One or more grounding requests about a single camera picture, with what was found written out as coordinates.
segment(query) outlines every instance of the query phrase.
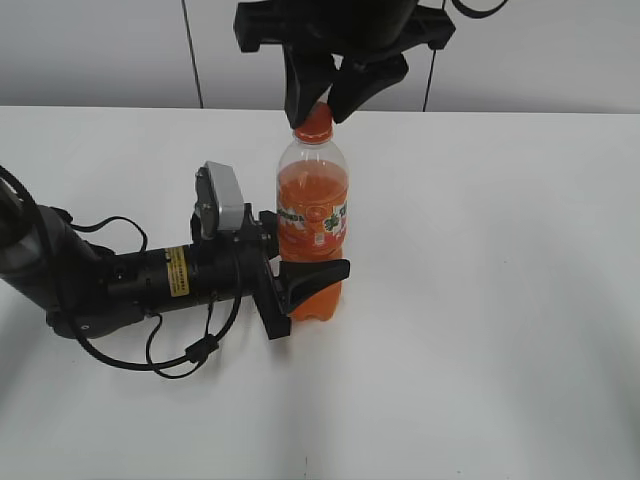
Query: bottle label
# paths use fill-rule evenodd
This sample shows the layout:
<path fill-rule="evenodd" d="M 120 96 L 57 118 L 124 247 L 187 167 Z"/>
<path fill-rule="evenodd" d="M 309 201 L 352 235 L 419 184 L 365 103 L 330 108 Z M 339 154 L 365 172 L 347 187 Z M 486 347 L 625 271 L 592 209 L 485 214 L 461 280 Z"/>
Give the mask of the bottle label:
<path fill-rule="evenodd" d="M 347 233 L 346 192 L 325 205 L 287 204 L 278 200 L 280 235 L 288 243 L 308 250 L 333 250 Z"/>

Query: robotic arm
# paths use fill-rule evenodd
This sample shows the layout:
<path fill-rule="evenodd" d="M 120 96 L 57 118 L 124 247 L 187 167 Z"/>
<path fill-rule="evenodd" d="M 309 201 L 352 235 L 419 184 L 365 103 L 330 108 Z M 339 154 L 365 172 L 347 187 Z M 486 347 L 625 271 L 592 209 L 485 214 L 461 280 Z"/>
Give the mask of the robotic arm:
<path fill-rule="evenodd" d="M 487 12 L 452 0 L 463 14 Z M 455 27 L 444 9 L 418 0 L 267 0 L 238 5 L 234 29 L 243 52 L 262 44 L 282 45 L 286 68 L 285 111 L 295 128 L 327 90 L 337 122 L 366 100 L 401 81 L 408 71 L 402 52 L 426 43 L 445 47 Z M 343 57 L 336 68 L 333 55 Z M 196 173 L 197 202 L 191 218 L 192 243 L 148 251 L 142 229 L 123 217 L 97 225 L 74 225 L 64 210 L 38 205 L 27 189 L 0 166 L 0 278 L 46 312 L 58 335 L 75 338 L 96 359 L 117 368 L 154 371 L 187 362 L 202 366 L 231 328 L 243 296 L 252 296 L 270 339 L 290 334 L 288 314 L 329 285 L 349 276 L 349 262 L 280 263 L 274 276 L 269 261 L 278 255 L 277 216 L 253 216 L 244 203 L 233 170 L 207 162 Z M 82 240 L 115 220 L 133 224 L 143 237 L 139 252 L 116 255 Z M 147 341 L 147 363 L 122 362 L 89 341 L 169 310 L 234 298 L 231 314 L 217 334 L 207 331 L 179 358 L 155 363 Z"/>
<path fill-rule="evenodd" d="M 485 18 L 461 0 L 453 5 L 465 16 Z M 240 3 L 233 25 L 243 52 L 260 45 L 282 45 L 286 71 L 284 109 L 297 128 L 318 98 L 330 89 L 328 104 L 337 123 L 364 102 L 402 81 L 409 66 L 402 52 L 426 43 L 443 49 L 455 26 L 444 10 L 418 0 L 266 0 Z M 336 68 L 333 55 L 342 57 Z"/>

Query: yellow warning label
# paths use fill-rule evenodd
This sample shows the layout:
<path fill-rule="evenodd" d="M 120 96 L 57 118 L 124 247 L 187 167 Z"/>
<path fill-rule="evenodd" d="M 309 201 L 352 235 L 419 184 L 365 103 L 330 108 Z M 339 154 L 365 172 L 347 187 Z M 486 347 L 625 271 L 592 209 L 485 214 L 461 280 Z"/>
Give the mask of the yellow warning label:
<path fill-rule="evenodd" d="M 167 275 L 172 297 L 189 295 L 189 270 L 184 258 L 184 247 L 166 248 Z"/>

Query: gray wall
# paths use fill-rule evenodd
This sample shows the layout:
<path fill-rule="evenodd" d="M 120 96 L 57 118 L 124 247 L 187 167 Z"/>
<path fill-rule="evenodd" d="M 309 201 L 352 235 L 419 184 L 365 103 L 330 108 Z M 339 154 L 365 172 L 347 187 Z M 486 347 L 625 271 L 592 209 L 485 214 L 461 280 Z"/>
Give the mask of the gray wall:
<path fill-rule="evenodd" d="M 281 108 L 280 49 L 240 53 L 236 3 L 187 0 L 204 105 Z M 447 11 L 458 30 L 428 110 L 640 112 L 639 0 L 511 0 L 485 20 Z M 431 52 L 407 59 L 406 80 L 365 108 L 422 108 Z M 0 0 L 0 104 L 197 107 L 180 0 Z"/>

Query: cable connector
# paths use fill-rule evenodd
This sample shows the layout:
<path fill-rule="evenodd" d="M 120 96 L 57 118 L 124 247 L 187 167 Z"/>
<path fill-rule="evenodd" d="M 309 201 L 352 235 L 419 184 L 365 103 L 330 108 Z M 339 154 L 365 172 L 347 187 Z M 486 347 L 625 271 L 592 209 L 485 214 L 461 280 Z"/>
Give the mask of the cable connector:
<path fill-rule="evenodd" d="M 215 352 L 219 347 L 218 340 L 215 335 L 208 333 L 193 345 L 187 347 L 184 351 L 185 357 L 191 363 L 204 362 L 211 353 Z"/>

